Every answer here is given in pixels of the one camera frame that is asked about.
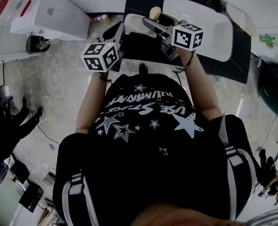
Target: white cube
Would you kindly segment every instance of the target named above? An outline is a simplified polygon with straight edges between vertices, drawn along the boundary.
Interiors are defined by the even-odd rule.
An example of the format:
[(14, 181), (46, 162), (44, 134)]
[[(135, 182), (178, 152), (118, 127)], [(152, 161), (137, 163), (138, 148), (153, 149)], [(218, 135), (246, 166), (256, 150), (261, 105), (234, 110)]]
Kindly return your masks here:
[(119, 60), (119, 56), (115, 43), (89, 43), (81, 59), (88, 70), (107, 72)]
[(195, 50), (201, 46), (204, 31), (192, 24), (173, 27), (172, 45), (185, 50)]

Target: green object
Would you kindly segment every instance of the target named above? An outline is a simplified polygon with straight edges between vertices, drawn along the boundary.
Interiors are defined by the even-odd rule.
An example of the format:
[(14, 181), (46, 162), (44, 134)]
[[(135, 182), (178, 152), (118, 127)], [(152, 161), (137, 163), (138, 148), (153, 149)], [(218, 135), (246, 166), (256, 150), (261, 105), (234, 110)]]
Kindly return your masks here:
[(37, 45), (36, 45), (36, 48), (38, 50), (43, 50), (45, 49), (46, 47), (48, 46), (48, 44), (44, 43), (44, 42), (39, 42)]
[(275, 37), (270, 37), (269, 35), (260, 35), (259, 36), (260, 42), (263, 43), (274, 43), (276, 38)]

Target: white stripe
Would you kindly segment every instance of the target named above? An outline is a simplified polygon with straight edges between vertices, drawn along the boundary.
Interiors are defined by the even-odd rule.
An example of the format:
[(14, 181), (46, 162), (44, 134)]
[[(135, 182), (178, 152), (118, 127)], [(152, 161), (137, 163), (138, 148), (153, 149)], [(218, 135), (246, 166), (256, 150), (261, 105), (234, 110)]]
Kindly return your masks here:
[(235, 152), (236, 152), (236, 150), (234, 149), (234, 150), (227, 151), (226, 154), (230, 155), (230, 154), (235, 153)]
[(238, 166), (238, 165), (243, 163), (241, 157), (238, 156), (238, 155), (234, 155), (234, 156), (230, 157), (229, 160), (232, 163), (233, 167), (236, 167), (236, 166)]
[(225, 150), (228, 151), (228, 150), (230, 150), (232, 148), (234, 148), (234, 147), (233, 146), (229, 146), (229, 147), (226, 147)]
[(230, 193), (230, 220), (236, 219), (237, 210), (237, 190), (236, 183), (232, 165), (229, 160), (228, 162), (228, 183), (229, 183), (229, 193)]
[(80, 181), (81, 180), (81, 177), (79, 177), (79, 178), (74, 178), (74, 179), (72, 179), (72, 182), (74, 183), (74, 182), (77, 182), (77, 181)]
[(73, 185), (73, 186), (70, 188), (69, 195), (80, 194), (80, 193), (81, 193), (81, 190), (82, 190), (82, 184), (81, 184), (81, 183), (76, 184), (76, 185)]
[(81, 177), (81, 173), (78, 173), (78, 174), (72, 176), (72, 178), (78, 178), (78, 177)]
[(240, 154), (242, 154), (243, 156), (245, 156), (245, 158), (248, 162), (248, 165), (250, 166), (251, 177), (252, 177), (252, 188), (251, 188), (251, 194), (250, 194), (250, 198), (251, 198), (254, 194), (254, 189), (255, 189), (256, 181), (257, 181), (255, 165), (254, 165), (253, 159), (251, 158), (251, 156), (245, 150), (238, 149), (238, 152)]
[(222, 122), (218, 132), (218, 137), (221, 139), (224, 146), (229, 146), (228, 133), (225, 125), (225, 114), (222, 115)]
[(63, 203), (63, 211), (64, 211), (64, 218), (67, 222), (68, 226), (74, 226), (71, 220), (70, 211), (69, 211), (69, 189), (71, 187), (71, 183), (67, 182), (63, 188), (62, 194), (62, 203)]
[(93, 201), (92, 201), (92, 197), (91, 197), (91, 194), (90, 194), (90, 190), (89, 190), (88, 185), (87, 185), (86, 176), (84, 176), (84, 178), (83, 178), (83, 184), (84, 184), (83, 193), (86, 197), (87, 210), (88, 210), (88, 214), (89, 214), (90, 219), (91, 219), (91, 224), (93, 226), (99, 226), (97, 215), (96, 215), (95, 208), (94, 208)]

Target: sink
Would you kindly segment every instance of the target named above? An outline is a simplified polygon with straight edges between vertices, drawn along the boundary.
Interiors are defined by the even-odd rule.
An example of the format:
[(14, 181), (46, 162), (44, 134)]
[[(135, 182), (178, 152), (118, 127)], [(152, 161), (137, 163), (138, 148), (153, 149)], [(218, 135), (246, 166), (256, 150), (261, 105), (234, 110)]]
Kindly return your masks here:
[(229, 60), (233, 46), (233, 26), (223, 14), (190, 0), (165, 0), (163, 13), (186, 20), (204, 30), (203, 43), (197, 54), (222, 62)]

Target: tiled floor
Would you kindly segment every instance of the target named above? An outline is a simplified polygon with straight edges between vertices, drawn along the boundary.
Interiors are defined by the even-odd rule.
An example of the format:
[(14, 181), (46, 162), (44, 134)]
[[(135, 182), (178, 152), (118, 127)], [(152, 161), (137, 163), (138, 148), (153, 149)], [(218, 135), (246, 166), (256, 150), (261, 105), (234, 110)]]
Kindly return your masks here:
[[(107, 27), (93, 24), (88, 41), (95, 41)], [(92, 74), (79, 57), (86, 43), (60, 42), (53, 44), (42, 57), (5, 63), (5, 85), (14, 97), (15, 112), (22, 106), (23, 95), (29, 98), (33, 109), (43, 106), (45, 118), (40, 127), (58, 143), (74, 132), (77, 113), (91, 79)], [(122, 73), (135, 75), (140, 63), (124, 59), (120, 72), (110, 72), (109, 77), (115, 81)], [(172, 65), (146, 64), (151, 73), (162, 73), (177, 81)], [(263, 146), (269, 155), (275, 156), (278, 153), (278, 117), (258, 96), (257, 76), (257, 68), (252, 62), (246, 85), (213, 75), (209, 75), (209, 78), (222, 111), (243, 120), (255, 155), (257, 147)], [(181, 74), (181, 81), (184, 89), (190, 93), (184, 74)], [(49, 144), (53, 144), (55, 150), (51, 150)], [(14, 150), (17, 158), (28, 167), (30, 179), (43, 188), (47, 198), (52, 198), (52, 187), (47, 186), (43, 179), (48, 172), (55, 173), (57, 152), (58, 145), (47, 139), (37, 127)]]

